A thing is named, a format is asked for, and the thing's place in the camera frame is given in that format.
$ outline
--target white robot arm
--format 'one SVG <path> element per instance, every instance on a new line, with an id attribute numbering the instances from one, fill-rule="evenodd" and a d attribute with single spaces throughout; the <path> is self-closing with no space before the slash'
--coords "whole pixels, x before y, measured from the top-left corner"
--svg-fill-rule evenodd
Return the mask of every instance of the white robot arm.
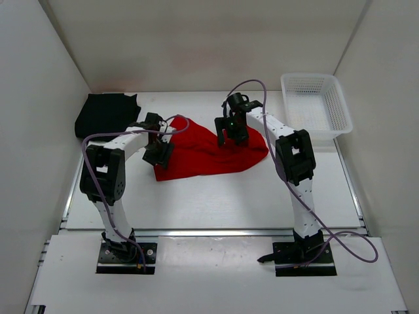
<path id="1" fill-rule="evenodd" d="M 133 133 L 120 135 L 104 145 L 89 145 L 86 149 L 90 165 L 100 183 L 106 197 L 110 217 L 101 201 L 94 185 L 92 176 L 84 165 L 80 189 L 94 203 L 100 213 L 105 226 L 102 238 L 108 249 L 121 260 L 130 260 L 135 253 L 132 245 L 121 236 L 135 241 L 134 230 L 128 224 L 122 206 L 121 197 L 125 190 L 125 161 L 141 148 L 145 148 L 143 159 L 152 165 L 160 164 L 166 167 L 173 151 L 170 143 L 171 135 L 157 135 L 155 133 L 134 133 L 134 131 L 154 130 L 172 133 L 174 128 L 164 123 L 155 113 L 147 113 L 144 122 L 133 123 L 126 131 Z"/>
<path id="2" fill-rule="evenodd" d="M 246 144 L 249 137 L 247 126 L 266 136 L 260 102 L 249 101 L 246 95 L 235 93 L 226 99 L 223 108 L 223 117 L 215 119 L 219 146 L 224 144 L 225 136 L 234 140 L 237 145 Z M 278 169 L 281 179 L 288 182 L 291 189 L 314 211 L 312 177 L 316 162 L 308 132 L 296 131 L 270 115 L 266 115 L 265 118 L 267 136 L 276 146 L 275 159 L 283 166 L 283 169 Z M 295 246 L 291 252 L 283 254 L 301 256 L 301 262 L 304 262 L 310 259 L 309 256 L 312 256 L 314 251 L 321 248 L 323 234 L 318 221 L 292 194 L 291 202 L 295 220 Z M 268 262 L 278 257 L 281 258 L 278 254 L 271 254 L 260 258 L 259 261 Z"/>

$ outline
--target white plastic basket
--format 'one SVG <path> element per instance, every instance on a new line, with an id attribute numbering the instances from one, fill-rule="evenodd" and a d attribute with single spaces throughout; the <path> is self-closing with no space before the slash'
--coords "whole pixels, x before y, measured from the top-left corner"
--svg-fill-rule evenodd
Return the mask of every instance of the white plastic basket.
<path id="1" fill-rule="evenodd" d="M 352 131 L 339 81 L 333 75 L 288 73 L 281 76 L 287 123 L 306 129 L 312 140 L 326 141 Z"/>

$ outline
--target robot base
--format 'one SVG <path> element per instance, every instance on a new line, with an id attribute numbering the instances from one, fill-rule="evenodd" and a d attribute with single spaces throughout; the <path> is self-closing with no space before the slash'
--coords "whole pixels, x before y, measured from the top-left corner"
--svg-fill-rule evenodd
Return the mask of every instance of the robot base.
<path id="1" fill-rule="evenodd" d="M 286 251 L 291 248 L 293 242 L 275 242 L 273 243 L 274 252 Z M 327 244 L 325 250 L 310 265 L 298 268 L 280 268 L 279 266 L 298 264 L 301 260 L 298 256 L 287 256 L 278 260 L 275 258 L 275 274 L 276 277 L 299 277 L 299 276 L 336 276 L 335 263 L 333 261 L 332 250 L 330 244 Z"/>
<path id="2" fill-rule="evenodd" d="M 100 245 L 98 264 L 96 266 L 96 273 L 126 273 L 133 275 L 154 275 L 157 254 L 157 243 L 138 243 L 142 248 L 145 256 L 144 268 L 141 265 L 137 266 L 138 257 L 135 256 L 131 261 L 121 261 L 112 252 L 108 250 L 106 243 Z"/>

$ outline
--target purple cable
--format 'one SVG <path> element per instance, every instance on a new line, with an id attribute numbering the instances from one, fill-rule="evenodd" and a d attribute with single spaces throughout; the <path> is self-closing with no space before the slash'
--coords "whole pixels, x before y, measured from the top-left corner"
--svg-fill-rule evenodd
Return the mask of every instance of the purple cable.
<path id="1" fill-rule="evenodd" d="M 278 174 L 278 176 L 280 177 L 280 179 L 285 183 L 285 185 L 287 186 L 288 190 L 290 191 L 290 193 L 292 193 L 292 195 L 300 202 L 300 204 L 311 214 L 313 215 L 313 217 L 315 219 L 317 219 L 317 221 L 320 223 L 320 225 L 330 234 L 330 238 L 322 245 L 319 253 L 311 260 L 309 260 L 308 262 L 304 262 L 304 263 L 300 263 L 300 264 L 292 264 L 292 265 L 284 265 L 284 266 L 276 266 L 277 268 L 294 268 L 294 267 L 300 267 L 300 266 L 308 266 L 310 263 L 312 263 L 315 259 L 317 259 L 317 257 L 320 256 L 320 254 L 326 249 L 327 244 L 332 240 L 335 239 L 336 241 L 338 241 L 338 243 L 340 245 L 342 245 L 342 247 L 347 250 L 352 256 L 356 257 L 358 260 L 365 262 L 365 263 L 375 263 L 378 260 L 378 251 L 377 248 L 374 246 L 374 243 L 371 242 L 370 239 L 368 239 L 367 237 L 365 237 L 362 234 L 359 234 L 357 232 L 354 231 L 339 231 L 337 233 L 333 233 L 332 230 L 330 230 L 325 223 L 315 214 L 315 212 L 313 212 L 313 210 L 307 205 L 305 204 L 305 202 L 299 198 L 299 196 L 297 195 L 297 193 L 291 188 L 291 186 L 289 185 L 289 183 L 286 181 L 285 179 L 285 171 L 283 170 L 283 166 L 276 160 L 275 158 L 275 154 L 274 151 L 272 150 L 272 146 L 270 144 L 270 139 L 269 139 L 269 132 L 268 132 L 268 125 L 266 124 L 266 99 L 267 99 L 267 90 L 266 90 L 266 86 L 265 84 L 261 81 L 261 80 L 257 80 L 257 79 L 251 79 L 251 80 L 245 80 L 244 82 L 241 82 L 239 85 L 235 86 L 231 92 L 228 93 L 228 96 L 231 95 L 231 93 L 233 93 L 238 87 L 240 87 L 241 85 L 248 83 L 248 82 L 257 82 L 259 83 L 262 88 L 263 88 L 263 104 L 262 104 L 262 113 L 263 113 L 263 128 L 264 128 L 264 132 L 265 132 L 265 137 L 266 137 L 266 142 L 268 143 L 268 149 L 269 149 L 269 153 L 272 157 L 272 160 L 274 161 L 275 164 L 275 169 L 276 169 L 276 173 Z M 339 236 L 340 234 L 352 234 L 354 236 L 358 236 L 362 239 L 364 239 L 366 242 L 368 242 L 368 244 L 373 248 L 374 250 L 374 254 L 375 257 L 372 260 L 367 260 L 366 258 L 363 258 L 359 255 L 357 255 L 355 252 L 353 252 L 353 250 L 351 250 L 349 247 L 347 247 L 337 236 Z"/>
<path id="2" fill-rule="evenodd" d="M 189 119 L 185 118 L 184 116 L 181 116 L 180 114 L 177 114 L 175 116 L 171 116 L 169 119 L 174 118 L 176 116 L 180 116 L 182 118 L 184 118 L 187 122 L 186 127 L 184 127 L 182 130 L 179 131 L 174 131 L 174 132 L 160 132 L 160 131 L 153 131 L 153 130 L 137 130 L 137 131 L 124 131 L 124 132 L 116 132 L 116 133 L 97 133 L 97 134 L 92 134 L 89 135 L 88 137 L 86 137 L 83 142 L 81 143 L 81 152 L 83 154 L 83 158 L 84 158 L 84 162 L 86 164 L 87 170 L 89 171 L 89 174 L 92 176 L 92 180 L 93 183 L 96 187 L 96 189 L 98 190 L 98 193 L 100 195 L 100 200 L 102 201 L 103 205 L 105 206 L 105 210 L 106 210 L 106 214 L 107 217 L 109 219 L 109 223 L 111 224 L 111 227 L 113 228 L 113 231 L 115 231 L 115 233 L 123 240 L 130 242 L 131 244 L 135 245 L 137 250 L 139 251 L 140 257 L 143 260 L 143 266 L 144 266 L 144 271 L 146 269 L 145 267 L 145 257 L 144 257 L 144 252 L 141 249 L 141 247 L 139 246 L 139 244 L 135 241 L 132 241 L 131 239 L 128 239 L 127 237 L 123 236 L 119 230 L 117 229 L 117 227 L 115 226 L 115 223 L 113 222 L 113 218 L 111 215 L 111 212 L 109 210 L 109 205 L 106 201 L 106 197 L 105 194 L 103 193 L 103 190 L 100 187 L 98 178 L 96 178 L 95 174 L 94 174 L 94 170 L 92 168 L 92 165 L 90 165 L 89 159 L 87 157 L 87 153 L 86 153 L 86 149 L 87 149 L 87 143 L 91 140 L 94 139 L 96 137 L 103 137 L 103 136 L 120 136 L 120 135 L 128 135 L 128 134 L 140 134 L 140 133 L 153 133 L 153 134 L 159 134 L 159 135 L 176 135 L 179 133 L 182 133 L 184 131 L 186 131 L 187 128 L 189 128 Z"/>

